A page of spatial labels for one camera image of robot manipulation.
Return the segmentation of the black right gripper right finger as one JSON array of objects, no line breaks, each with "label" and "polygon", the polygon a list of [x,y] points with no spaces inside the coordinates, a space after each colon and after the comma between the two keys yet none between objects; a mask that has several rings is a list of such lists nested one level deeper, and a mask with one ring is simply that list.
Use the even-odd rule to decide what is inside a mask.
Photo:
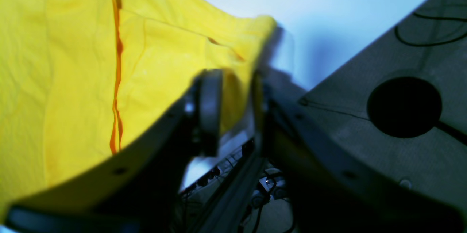
[{"label": "black right gripper right finger", "polygon": [[452,205],[403,188],[332,140],[260,73],[252,79],[255,143],[282,171],[303,233],[462,233]]}]

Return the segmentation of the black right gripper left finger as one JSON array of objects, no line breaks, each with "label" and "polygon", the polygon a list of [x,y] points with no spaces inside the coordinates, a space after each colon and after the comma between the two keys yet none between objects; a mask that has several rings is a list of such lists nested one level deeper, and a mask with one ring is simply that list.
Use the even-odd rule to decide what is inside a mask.
[{"label": "black right gripper left finger", "polygon": [[95,168],[10,206],[20,233],[165,231],[186,167],[217,155],[223,72],[204,70],[143,135]]}]

